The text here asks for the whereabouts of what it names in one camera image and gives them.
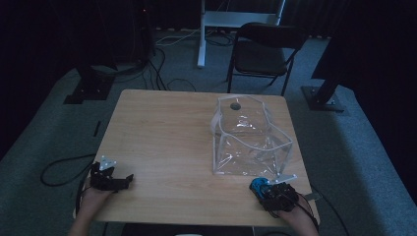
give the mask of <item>cable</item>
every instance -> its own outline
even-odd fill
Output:
[[[59,160],[52,161],[51,163],[49,163],[48,165],[46,165],[46,167],[42,170],[42,173],[40,174],[40,182],[43,185],[48,186],[48,187],[59,187],[59,186],[63,186],[63,185],[66,185],[66,184],[69,184],[69,183],[73,182],[80,175],[82,175],[83,173],[85,173],[86,170],[89,169],[89,167],[91,167],[91,163],[90,162],[89,162],[88,165],[86,165],[86,167],[83,168],[82,171],[80,171],[78,174],[76,174],[71,179],[69,179],[67,181],[64,181],[62,183],[57,183],[57,184],[55,184],[55,183],[48,183],[47,181],[45,181],[44,175],[45,175],[46,171],[50,167],[52,167],[53,165],[55,165],[55,164],[58,164],[58,163],[61,163],[61,162],[65,162],[65,161],[72,161],[72,160],[77,160],[77,159],[83,159],[83,158],[87,158],[87,157],[90,157],[90,156],[95,156],[95,153],[94,154],[82,155],[82,156],[76,156],[76,157],[63,158],[63,159],[59,159]]]
[[[152,74],[151,74],[151,72],[150,72],[150,68],[149,68],[149,67],[146,67],[146,69],[148,69],[149,74],[150,74],[150,79],[151,79]],[[144,82],[145,82],[145,89],[148,89],[147,78],[145,78],[145,71],[142,73],[142,79],[143,79],[143,80],[144,80]]]
[[[337,212],[336,208],[331,204],[331,202],[328,200],[328,198],[326,198],[325,195],[323,195],[316,187],[314,187],[311,183],[310,183],[311,187],[328,203],[328,206],[333,210],[334,214],[336,215],[336,217],[338,218],[338,220],[340,221],[341,226],[344,229],[344,232],[346,233],[347,236],[349,236],[349,231],[347,230],[346,225],[343,222],[343,219],[341,218],[341,216],[339,215],[339,213]]]
[[[108,222],[105,222],[105,224],[104,224],[104,228],[103,228],[103,232],[102,232],[102,236],[105,236],[105,234],[106,234],[106,231],[107,231],[107,226],[108,226]]]
[[[295,204],[296,206],[298,206],[299,208],[301,208],[310,218],[311,218],[311,220],[313,221],[313,223],[314,223],[314,225],[316,226],[316,229],[317,229],[317,232],[319,232],[319,223],[317,222],[317,220],[315,219],[315,217],[314,217],[314,215],[313,215],[313,211],[311,211],[311,212],[308,212],[303,206],[301,206],[299,203],[297,203],[297,202],[294,202],[291,198],[289,198],[288,196],[286,196],[285,194],[282,194],[282,196],[284,197],[284,198],[286,198],[288,201],[290,201],[291,203],[293,203],[293,204]]]
[[[185,80],[185,79],[174,79],[174,80],[170,81],[166,85],[168,87],[168,90],[172,90],[171,84],[174,83],[174,82],[177,82],[177,81],[186,82],[186,83],[188,83],[191,86],[191,88],[193,88],[193,91],[197,91],[196,87],[191,82],[189,82],[188,80]]]
[[[177,42],[179,42],[179,41],[181,41],[181,40],[184,40],[185,38],[187,38],[187,37],[190,37],[190,36],[192,36],[194,33],[196,33],[197,31],[199,31],[200,30],[200,28],[198,28],[198,29],[195,29],[194,31],[192,31],[191,33],[189,33],[188,35],[185,35],[185,36],[166,36],[166,37],[163,37],[162,39],[160,39],[160,40],[158,40],[156,43],[155,43],[155,45],[156,46],[171,46],[171,45],[174,45],[174,44],[176,44]],[[176,40],[176,41],[174,41],[174,42],[172,42],[172,43],[168,43],[168,44],[159,44],[161,41],[163,41],[163,40],[165,40],[165,39],[168,39],[168,38],[179,38],[178,40]]]
[[[114,81],[114,84],[127,83],[127,82],[133,81],[133,80],[135,80],[135,79],[137,79],[139,77],[144,77],[144,73],[145,73],[146,69],[148,69],[148,68],[149,68],[149,64],[147,63],[144,66],[144,68],[142,68],[141,72],[139,74],[136,74],[135,77],[132,77],[132,78],[129,78],[129,79],[125,79],[125,80],[115,80]]]
[[[86,183],[86,178],[89,175],[89,169],[87,169],[84,173],[83,178],[81,178],[80,183],[79,183],[79,188],[77,190],[77,196],[76,196],[76,215],[78,214],[79,210],[80,210],[80,206],[81,206],[81,195],[84,193],[85,190],[89,189],[90,187],[84,189],[84,185]]]
[[[304,195],[299,194],[299,193],[297,193],[297,195],[298,195],[298,196],[300,196],[301,198],[303,198],[303,199],[304,199],[304,201],[306,201],[307,203],[309,202],[309,201],[306,199],[306,197],[304,197]],[[313,209],[312,209],[312,207],[310,206],[310,204],[309,204],[309,210],[310,210],[310,213],[312,214],[312,216],[314,216]]]
[[[162,77],[160,75],[160,70],[162,69],[162,66],[165,63],[166,56],[165,56],[165,52],[163,50],[161,50],[160,48],[156,48],[156,50],[158,50],[158,51],[160,51],[162,53],[162,62],[160,63],[159,68],[156,69],[156,67],[153,65],[153,63],[151,61],[149,61],[149,63],[153,67],[153,69],[156,71],[156,85],[157,85],[158,89],[160,90],[159,83],[161,83],[163,89],[166,90],[166,86],[163,83]]]
[[[149,72],[149,81],[150,81],[150,85],[152,87],[152,90],[155,90],[155,87],[153,86],[153,81],[152,81],[152,71],[150,70],[150,67],[148,67],[148,72]]]
[[[116,71],[116,72],[103,72],[103,71],[99,71],[94,69],[99,75],[104,75],[104,76],[129,76],[129,75],[136,75],[140,72],[142,72],[145,67],[147,66],[148,62],[144,63],[144,62],[136,62],[136,65],[125,69],[123,71]]]
[[[234,36],[227,35],[224,32],[218,32],[218,33],[219,33],[219,35],[214,35],[214,36],[211,36],[211,37],[220,36],[220,37],[226,38],[227,39],[226,43],[216,42],[214,40],[209,39],[209,34],[208,34],[208,37],[206,37],[206,42],[211,44],[211,45],[214,45],[214,46],[232,46],[233,45]]]

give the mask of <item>chair leg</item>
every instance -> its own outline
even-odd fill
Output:
[[[277,78],[278,78],[278,76],[275,76],[275,78],[273,78],[273,80],[269,83],[268,86],[271,86],[276,81]]]
[[[285,90],[286,90],[286,87],[287,87],[288,81],[289,81],[289,76],[291,75],[291,70],[292,70],[292,64],[293,63],[294,63],[294,58],[289,63],[289,68],[288,68],[287,74],[285,76],[285,82],[284,82],[284,86],[282,87],[281,96],[284,96],[284,94],[285,94]]]
[[[227,93],[230,93],[231,89],[232,89],[232,77],[233,77],[233,69],[234,69],[234,59],[233,57],[230,59],[230,64],[229,64],[229,69],[227,71],[227,78],[226,81],[227,83]]]

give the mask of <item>black chair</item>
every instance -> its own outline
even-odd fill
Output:
[[[281,91],[284,96],[294,56],[307,38],[308,35],[296,27],[263,23],[243,25],[237,30],[234,39],[227,73],[227,92],[230,93],[233,75],[272,78],[270,86],[278,77],[286,75]]]

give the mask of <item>gray carpet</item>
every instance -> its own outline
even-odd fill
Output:
[[[213,38],[224,41],[224,38]],[[286,91],[300,149],[312,185],[337,210],[351,235],[417,235],[417,209],[399,180],[372,126],[353,92],[339,87],[336,95],[347,112],[312,111],[302,86],[320,86],[311,80],[328,41],[311,38],[297,55]],[[208,44],[206,66],[197,68],[198,42],[182,40],[160,46],[165,61],[160,71],[168,89],[226,92],[225,76],[231,47]],[[155,51],[153,65],[161,64]],[[118,65],[120,70],[132,65]],[[96,67],[98,70],[111,70]],[[0,235],[65,235],[73,222],[80,178],[61,187],[41,184],[39,175],[51,161],[95,153],[123,89],[157,89],[151,67],[136,75],[118,76],[106,100],[63,104],[80,77],[69,72],[58,81],[29,126],[0,162]],[[279,94],[282,80],[267,87],[268,79],[238,78],[232,92]],[[47,172],[49,182],[60,183],[77,174],[91,158],[69,161]],[[324,199],[317,201],[321,235],[345,235]],[[90,235],[101,235],[96,222]],[[119,235],[123,223],[110,223],[106,235]],[[256,235],[287,229],[256,228]]]

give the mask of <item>plastic bag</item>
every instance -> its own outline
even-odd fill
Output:
[[[283,182],[292,140],[273,124],[267,105],[249,95],[220,97],[211,120],[213,173]]]

